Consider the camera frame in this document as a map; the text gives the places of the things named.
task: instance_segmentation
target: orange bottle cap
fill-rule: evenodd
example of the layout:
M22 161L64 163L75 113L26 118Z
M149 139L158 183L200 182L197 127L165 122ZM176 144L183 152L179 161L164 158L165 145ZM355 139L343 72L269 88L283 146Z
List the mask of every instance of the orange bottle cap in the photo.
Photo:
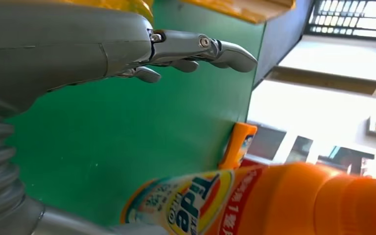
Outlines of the orange bottle cap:
M314 222L316 235L376 235L376 180L340 175L327 181Z

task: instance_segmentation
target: metal screw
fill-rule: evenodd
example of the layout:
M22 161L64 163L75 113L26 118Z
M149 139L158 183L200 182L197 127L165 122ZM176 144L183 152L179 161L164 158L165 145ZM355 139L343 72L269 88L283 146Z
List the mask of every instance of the metal screw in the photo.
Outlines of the metal screw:
M200 38L200 47L209 47L210 40L209 38Z
M154 43L158 43L158 42L162 41L162 35L158 34L158 33L152 34L150 36L150 41L152 41Z

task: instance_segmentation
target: bottle label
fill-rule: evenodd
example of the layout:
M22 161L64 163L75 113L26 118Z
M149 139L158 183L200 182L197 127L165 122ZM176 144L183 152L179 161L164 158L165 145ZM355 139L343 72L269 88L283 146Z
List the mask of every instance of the bottle label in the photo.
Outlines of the bottle label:
M237 233L261 168L154 181L131 202L125 222L160 224L174 235Z

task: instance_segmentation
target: window frame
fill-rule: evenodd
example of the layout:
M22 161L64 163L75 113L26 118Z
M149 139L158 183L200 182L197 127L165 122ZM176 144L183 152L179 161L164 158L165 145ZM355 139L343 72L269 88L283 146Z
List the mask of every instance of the window frame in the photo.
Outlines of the window frame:
M316 16L337 16L337 15L329 15L327 13L321 13L321 14L316 14L315 13L315 9L316 8L319 8L321 6L321 2L324 1L324 0L314 0L312 2L312 6L310 7L310 10L309 10L309 17L307 18L307 22L306 22L306 26L304 28L304 34L306 35L315 35L315 36L322 36L322 37L334 37L334 38L345 38L345 39L360 39L360 40L370 40L370 41L376 41L376 37L370 37L370 36L360 36L360 35L347 35L347 34L340 34L340 33L323 33L323 32L313 32L311 31L311 27L322 27L321 25L318 25L318 24L314 24L314 23L311 23L310 22L310 19L312 19L311 16L313 16L314 18ZM368 2L372 2L372 1L376 1L376 0L364 0L366 3L365 3L365 6L367 5ZM349 15L339 15L339 16L342 16L342 17L355 17L355 16L349 16ZM376 31L376 29L366 29L366 28L357 28L356 26L355 27L344 27L344 26L334 26L334 27L337 27L337 28L346 28L346 29L361 29L361 30L370 30L370 31Z

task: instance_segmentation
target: tide logo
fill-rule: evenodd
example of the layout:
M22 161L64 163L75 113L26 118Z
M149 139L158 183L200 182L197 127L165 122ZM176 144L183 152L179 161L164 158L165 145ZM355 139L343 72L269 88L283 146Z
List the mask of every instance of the tide logo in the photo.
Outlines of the tide logo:
M232 184L232 173L196 176L182 184L167 206L169 227L177 235L202 233L217 216Z

